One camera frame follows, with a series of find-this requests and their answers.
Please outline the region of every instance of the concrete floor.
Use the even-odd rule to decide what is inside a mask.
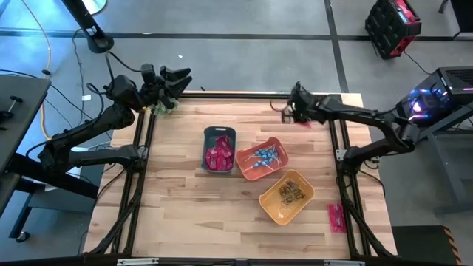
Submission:
[[[28,1],[47,30],[67,32],[78,28],[60,0]],[[143,63],[170,68],[191,67],[190,89],[251,90],[288,92],[300,80],[312,92],[340,92],[341,83],[330,40],[324,0],[108,0],[107,8],[95,19],[111,33],[251,33],[324,35],[324,40],[265,39],[156,39],[116,38],[112,49],[129,65]],[[364,19],[375,0],[331,0],[339,35],[366,35]],[[452,36],[449,21],[437,13],[440,0],[410,0],[423,21],[422,35]],[[12,0],[0,16],[0,27],[37,29],[20,0]],[[74,103],[81,103],[78,65],[70,38],[50,38],[52,83]],[[108,83],[103,55],[92,54],[83,38],[77,39],[78,53],[86,82]],[[426,75],[406,56],[383,61],[366,41],[340,41],[340,53],[350,92],[362,94],[369,108],[387,109],[420,83]],[[427,71],[437,67],[473,65],[473,42],[419,41],[409,46],[410,55]],[[0,36],[0,68],[40,75],[47,62],[42,37]],[[139,83],[140,77],[112,62],[115,74],[126,74]],[[76,125],[80,114],[54,91],[48,99]],[[100,108],[95,95],[85,102],[85,111],[94,116]],[[46,105],[50,134],[67,123]],[[20,146],[25,152],[44,140],[37,116]],[[381,137],[372,130],[373,140]],[[107,141],[106,135],[85,143]],[[414,170],[407,171],[407,166]],[[433,208],[448,200],[445,180],[430,160],[429,150],[419,145],[411,154],[383,158],[381,179],[387,190],[392,225],[445,225],[455,237],[463,263],[473,265],[473,214],[445,217]],[[76,254],[81,234],[88,228],[90,214],[34,209],[25,229],[32,234],[21,244],[7,239],[25,195],[15,193],[0,219],[0,258],[33,259]]]

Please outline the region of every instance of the wooden table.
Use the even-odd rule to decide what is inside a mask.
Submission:
[[[346,104],[362,106],[360,94],[341,96]],[[284,106],[284,101],[275,105]],[[254,182],[238,168],[229,175],[206,173],[200,161],[203,130],[208,126],[233,127],[237,149],[278,137],[289,163]],[[347,122],[347,127],[352,145],[371,142],[366,126]],[[112,145],[132,143],[134,132],[134,126],[116,131]],[[258,198],[288,169],[308,179],[315,197],[289,225],[280,226],[262,210]],[[102,185],[120,170],[117,166],[106,172]],[[364,170],[378,176],[377,171]],[[346,234],[330,232],[327,204],[340,202],[335,177],[327,124],[314,123],[312,129],[281,124],[269,100],[182,99],[178,110],[155,124],[133,256],[349,259]],[[94,248],[117,219],[123,183],[124,177],[98,200],[84,251]],[[367,224],[396,253],[380,185],[363,174],[358,175],[358,184]],[[356,226],[355,237],[360,250]]]

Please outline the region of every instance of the red equipment case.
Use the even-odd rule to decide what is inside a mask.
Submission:
[[[377,0],[364,28],[383,59],[401,56],[421,33],[421,19],[406,0]]]

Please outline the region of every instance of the blue object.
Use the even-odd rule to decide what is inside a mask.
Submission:
[[[207,152],[207,149],[217,146],[217,138],[221,136],[228,136],[230,147],[234,150],[234,153],[231,156],[231,161],[233,163],[233,166],[235,166],[235,154],[237,152],[237,132],[231,127],[209,126],[204,130],[204,150],[202,152],[202,162],[200,163],[200,168],[210,173],[228,174],[231,172],[231,169],[229,171],[212,171],[208,170],[207,165],[205,164],[205,153]]]

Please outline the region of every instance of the yellow cable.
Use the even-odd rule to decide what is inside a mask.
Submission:
[[[46,32],[44,31],[43,29],[43,26],[41,26],[41,23],[39,23],[38,19],[36,18],[35,14],[31,11],[30,7],[28,7],[27,3],[24,1],[24,0],[21,0],[24,4],[24,6],[28,9],[28,11],[30,11],[30,14],[31,16],[35,19],[36,23],[38,24],[39,28],[41,29],[41,31],[43,32],[43,35],[44,35],[44,38],[46,39],[46,42],[47,42],[47,65],[46,65],[46,70],[49,71],[50,70],[50,66],[51,66],[51,57],[52,57],[52,51],[51,51],[51,44],[50,44],[50,40],[47,38],[47,34]],[[45,75],[43,74],[43,78],[50,78],[48,75]],[[44,114],[44,104],[41,104],[41,130],[43,131],[43,135],[45,138],[47,138],[48,140],[51,139],[51,137],[47,134],[47,131],[46,131],[46,126],[44,125],[44,118],[46,117],[46,115]]]

